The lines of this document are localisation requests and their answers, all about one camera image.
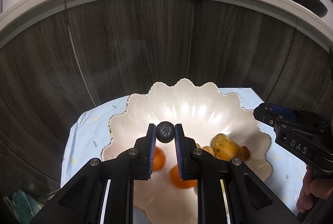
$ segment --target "black ball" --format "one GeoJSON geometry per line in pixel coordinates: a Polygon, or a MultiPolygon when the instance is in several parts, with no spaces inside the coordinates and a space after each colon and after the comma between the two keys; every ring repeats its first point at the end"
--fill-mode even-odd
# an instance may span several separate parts
{"type": "Polygon", "coordinates": [[[174,125],[170,122],[161,122],[156,127],[156,138],[167,144],[174,139],[174,125]]]}

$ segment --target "screw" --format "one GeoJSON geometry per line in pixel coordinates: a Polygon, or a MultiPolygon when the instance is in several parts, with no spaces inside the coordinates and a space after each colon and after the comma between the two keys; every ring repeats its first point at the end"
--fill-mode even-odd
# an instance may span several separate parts
{"type": "Polygon", "coordinates": [[[242,163],[242,160],[240,160],[239,158],[233,158],[231,160],[232,164],[234,164],[235,166],[239,166],[242,163]]]}
{"type": "Polygon", "coordinates": [[[93,158],[89,161],[90,166],[97,166],[99,164],[99,159],[93,158]]]}
{"type": "Polygon", "coordinates": [[[129,153],[130,155],[136,155],[138,152],[139,152],[139,151],[138,151],[138,149],[136,149],[136,148],[131,148],[131,149],[128,150],[128,153],[129,153]]]}
{"type": "Polygon", "coordinates": [[[192,152],[195,155],[201,155],[201,154],[203,154],[203,151],[200,148],[195,148],[192,152]]]}

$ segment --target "white bowl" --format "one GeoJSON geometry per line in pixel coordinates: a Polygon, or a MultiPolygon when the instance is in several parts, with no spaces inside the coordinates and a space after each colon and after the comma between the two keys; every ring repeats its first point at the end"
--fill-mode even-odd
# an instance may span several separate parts
{"type": "MultiPolygon", "coordinates": [[[[249,148],[251,157],[245,163],[260,179],[264,181],[272,173],[266,160],[271,138],[260,132],[253,111],[241,106],[236,93],[222,94],[214,83],[196,87],[188,79],[172,87],[157,82],[146,95],[132,94],[126,111],[109,120],[112,138],[102,151],[102,159],[116,158],[146,135],[149,123],[157,125],[162,121],[181,123],[185,136],[201,147],[224,133],[249,148]]],[[[134,207],[143,210],[152,224],[196,224],[198,202],[194,188],[178,189],[169,181],[169,171],[177,164],[174,142],[163,144],[157,140],[156,146],[163,149],[166,164],[153,172],[150,180],[134,182],[134,207]]]]}

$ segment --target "human hand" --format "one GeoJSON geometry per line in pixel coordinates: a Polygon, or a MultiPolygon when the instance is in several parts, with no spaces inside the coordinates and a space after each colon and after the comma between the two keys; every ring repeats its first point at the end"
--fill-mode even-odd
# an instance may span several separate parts
{"type": "Polygon", "coordinates": [[[333,179],[314,179],[313,169],[306,166],[306,173],[303,178],[303,186],[296,203],[297,209],[303,213],[313,206],[313,194],[317,198],[327,200],[333,190],[333,179]]]}

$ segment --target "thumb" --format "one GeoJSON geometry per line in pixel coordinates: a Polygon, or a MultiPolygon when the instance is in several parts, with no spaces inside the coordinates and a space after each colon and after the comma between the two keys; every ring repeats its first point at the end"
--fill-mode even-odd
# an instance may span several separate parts
{"type": "Polygon", "coordinates": [[[327,200],[333,190],[333,179],[315,179],[310,185],[310,192],[317,198],[327,200]]]}

